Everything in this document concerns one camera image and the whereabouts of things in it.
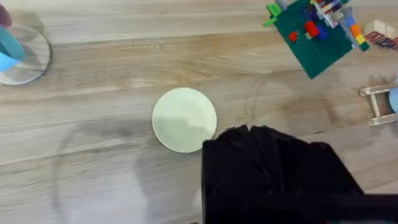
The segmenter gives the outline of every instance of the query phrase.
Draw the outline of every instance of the lego structure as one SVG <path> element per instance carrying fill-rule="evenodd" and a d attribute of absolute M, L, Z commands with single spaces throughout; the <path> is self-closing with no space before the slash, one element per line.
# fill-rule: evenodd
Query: lego structure
<path fill-rule="evenodd" d="M 275 25 L 310 78 L 333 65 L 354 48 L 369 49 L 355 22 L 349 0 L 283 0 L 267 5 Z"/>

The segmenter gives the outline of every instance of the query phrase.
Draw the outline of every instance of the white plate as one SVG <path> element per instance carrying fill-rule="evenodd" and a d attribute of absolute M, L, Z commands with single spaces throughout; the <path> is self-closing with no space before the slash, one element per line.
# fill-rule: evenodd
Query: white plate
<path fill-rule="evenodd" d="M 216 111 L 210 100 L 191 88 L 176 88 L 156 103 L 152 126 L 157 138 L 176 152 L 200 150 L 217 127 Z"/>

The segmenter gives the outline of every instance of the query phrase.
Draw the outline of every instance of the yellow lego brick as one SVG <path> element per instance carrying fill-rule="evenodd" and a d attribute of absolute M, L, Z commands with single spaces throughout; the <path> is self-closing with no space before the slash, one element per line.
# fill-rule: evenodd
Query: yellow lego brick
<path fill-rule="evenodd" d="M 358 41 L 358 43 L 361 45 L 363 43 L 365 43 L 365 37 L 363 37 L 362 34 L 359 34 L 358 36 L 355 37 L 356 41 Z"/>

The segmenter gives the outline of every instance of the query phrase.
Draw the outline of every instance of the green lego baseplate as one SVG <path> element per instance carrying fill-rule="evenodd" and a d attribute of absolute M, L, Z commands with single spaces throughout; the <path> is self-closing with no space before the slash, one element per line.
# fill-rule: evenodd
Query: green lego baseplate
<path fill-rule="evenodd" d="M 281 12 L 274 22 L 277 30 L 290 47 L 297 60 L 310 78 L 315 78 L 322 71 L 334 64 L 337 60 L 353 49 L 351 41 L 340 26 L 332 29 L 321 20 L 314 21 L 317 26 L 322 26 L 329 37 L 325 40 L 316 38 L 308 40 L 305 36 L 304 24 L 306 18 L 304 11 L 309 0 L 297 0 L 287 6 L 287 10 Z M 289 34 L 298 32 L 297 41 L 291 42 Z M 361 48 L 369 48 L 364 43 Z"/>

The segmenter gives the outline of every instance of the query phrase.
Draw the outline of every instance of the wood grain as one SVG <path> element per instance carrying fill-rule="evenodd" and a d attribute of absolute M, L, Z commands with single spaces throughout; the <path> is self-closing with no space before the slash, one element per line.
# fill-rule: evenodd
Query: wood grain
<path fill-rule="evenodd" d="M 325 141 L 363 189 L 397 192 L 398 124 L 370 128 L 358 90 L 393 82 L 398 53 L 354 51 L 310 80 L 261 26 L 267 2 L 2 2 L 48 38 L 53 61 L 29 85 L 0 86 L 0 223 L 200 222 L 200 152 L 167 150 L 150 126 L 178 86 L 213 102 L 217 133 L 266 124 Z M 352 5 L 361 25 L 398 27 L 395 0 Z"/>

